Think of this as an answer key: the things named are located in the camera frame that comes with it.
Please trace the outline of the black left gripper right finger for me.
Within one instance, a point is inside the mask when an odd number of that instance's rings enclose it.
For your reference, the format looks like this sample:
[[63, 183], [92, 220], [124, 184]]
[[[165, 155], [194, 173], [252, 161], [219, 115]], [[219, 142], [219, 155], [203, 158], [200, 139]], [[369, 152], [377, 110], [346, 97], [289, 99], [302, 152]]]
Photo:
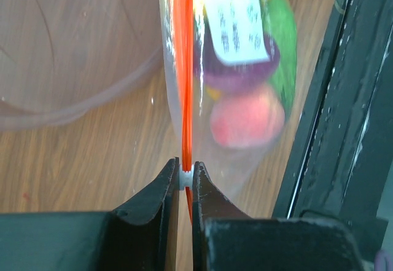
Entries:
[[354, 237], [327, 218], [251, 218], [193, 173], [194, 270], [364, 270]]

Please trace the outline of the clear zip top bag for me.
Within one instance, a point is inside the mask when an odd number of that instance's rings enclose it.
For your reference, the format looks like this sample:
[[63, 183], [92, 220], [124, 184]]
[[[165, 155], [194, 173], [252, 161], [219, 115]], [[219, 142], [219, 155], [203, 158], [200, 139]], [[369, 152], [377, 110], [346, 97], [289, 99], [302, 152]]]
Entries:
[[234, 197], [279, 140], [296, 89], [289, 0], [159, 0], [169, 110], [182, 189], [197, 162]]

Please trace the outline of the pink fake peach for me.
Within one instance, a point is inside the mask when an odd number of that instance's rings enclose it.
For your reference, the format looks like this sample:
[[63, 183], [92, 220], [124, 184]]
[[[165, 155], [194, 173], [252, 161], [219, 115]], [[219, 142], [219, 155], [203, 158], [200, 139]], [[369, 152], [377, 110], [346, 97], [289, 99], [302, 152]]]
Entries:
[[248, 149], [271, 143], [286, 122], [284, 107], [269, 84], [214, 104], [210, 129], [222, 147]]

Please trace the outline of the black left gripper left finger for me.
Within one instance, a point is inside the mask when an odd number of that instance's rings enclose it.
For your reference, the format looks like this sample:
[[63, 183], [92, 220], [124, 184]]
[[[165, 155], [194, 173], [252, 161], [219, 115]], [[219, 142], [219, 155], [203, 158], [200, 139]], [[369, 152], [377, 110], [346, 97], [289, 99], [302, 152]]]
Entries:
[[179, 159], [111, 211], [1, 215], [2, 270], [174, 270]]

